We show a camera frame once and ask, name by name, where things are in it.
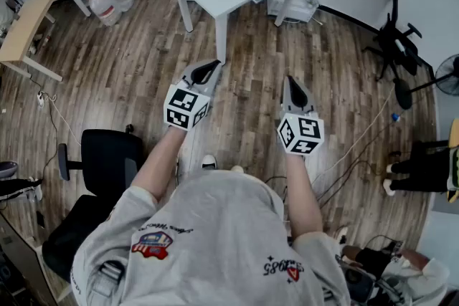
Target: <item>black fan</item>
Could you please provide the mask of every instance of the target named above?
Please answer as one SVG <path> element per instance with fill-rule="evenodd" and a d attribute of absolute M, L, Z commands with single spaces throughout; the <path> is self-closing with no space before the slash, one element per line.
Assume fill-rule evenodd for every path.
<path fill-rule="evenodd" d="M 413 88 L 412 90 L 404 80 L 396 80 L 395 96 L 397 97 L 399 105 L 405 110 L 408 110 L 413 104 L 412 93 L 422 88 L 429 87 L 434 83 L 436 83 L 437 87 L 447 95 L 459 96 L 459 54 L 448 57 L 440 65 L 435 73 L 434 80 Z"/>

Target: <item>white cube with black markers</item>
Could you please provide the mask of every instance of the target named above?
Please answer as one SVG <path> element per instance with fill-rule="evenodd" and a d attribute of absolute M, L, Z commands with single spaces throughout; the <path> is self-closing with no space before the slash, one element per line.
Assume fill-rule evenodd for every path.
<path fill-rule="evenodd" d="M 190 131 L 209 110 L 210 97 L 171 85 L 164 102 L 164 122 Z"/>
<path fill-rule="evenodd" d="M 324 141 L 323 120 L 286 113 L 280 121 L 278 135 L 287 153 L 309 156 Z"/>

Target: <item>black shorts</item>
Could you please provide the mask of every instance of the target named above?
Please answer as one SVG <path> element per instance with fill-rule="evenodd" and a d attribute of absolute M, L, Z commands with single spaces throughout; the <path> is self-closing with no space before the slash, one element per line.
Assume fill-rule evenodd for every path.
<path fill-rule="evenodd" d="M 371 249 L 363 249 L 356 256 L 356 262 L 363 265 L 364 271 L 381 278 L 382 272 L 390 263 L 391 257 Z"/>

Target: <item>forearm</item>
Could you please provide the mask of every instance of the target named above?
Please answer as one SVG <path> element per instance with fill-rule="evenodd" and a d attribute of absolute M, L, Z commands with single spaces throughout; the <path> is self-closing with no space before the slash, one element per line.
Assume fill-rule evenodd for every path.
<path fill-rule="evenodd" d="M 175 168 L 176 159 L 185 137 L 186 131 L 170 127 L 150 152 L 132 185 L 146 189 L 156 200 L 161 200 Z"/>
<path fill-rule="evenodd" d="M 400 250 L 400 254 L 408 260 L 414 268 L 419 269 L 420 271 L 422 271 L 430 261 L 428 257 L 425 257 L 414 250 L 403 249 Z"/>
<path fill-rule="evenodd" d="M 322 214 L 311 188 L 308 172 L 301 156 L 287 154 L 288 214 L 292 237 L 308 232 L 322 232 Z"/>

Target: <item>office chair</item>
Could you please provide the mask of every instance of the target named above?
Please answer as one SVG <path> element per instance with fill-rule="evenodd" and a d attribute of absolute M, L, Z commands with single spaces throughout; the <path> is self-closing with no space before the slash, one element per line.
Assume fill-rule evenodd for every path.
<path fill-rule="evenodd" d="M 405 83 L 399 78 L 395 65 L 402 65 L 411 75 L 416 75 L 417 66 L 422 65 L 422 60 L 417 56 L 416 45 L 408 39 L 408 36 L 413 33 L 422 38 L 421 33 L 410 23 L 408 24 L 409 30 L 401 32 L 397 28 L 397 19 L 398 0 L 392 0 L 392 16 L 389 13 L 387 14 L 386 24 L 379 30 L 378 35 L 373 38 L 374 41 L 378 41 L 381 50 L 373 47 L 365 47 L 362 50 L 369 50 L 384 60 L 381 75 L 376 78 L 376 81 L 383 78 L 386 68 L 390 66 L 395 75 L 394 82 Z"/>
<path fill-rule="evenodd" d="M 70 270 L 78 248 L 108 218 L 144 162 L 142 140 L 131 135 L 132 132 L 132 125 L 128 125 L 124 133 L 98 129 L 83 131 L 81 162 L 69 161 L 67 146 L 59 144 L 62 179 L 69 181 L 70 170 L 82 170 L 86 188 L 95 194 L 82 195 L 42 245 L 44 262 L 67 282 L 70 282 Z"/>

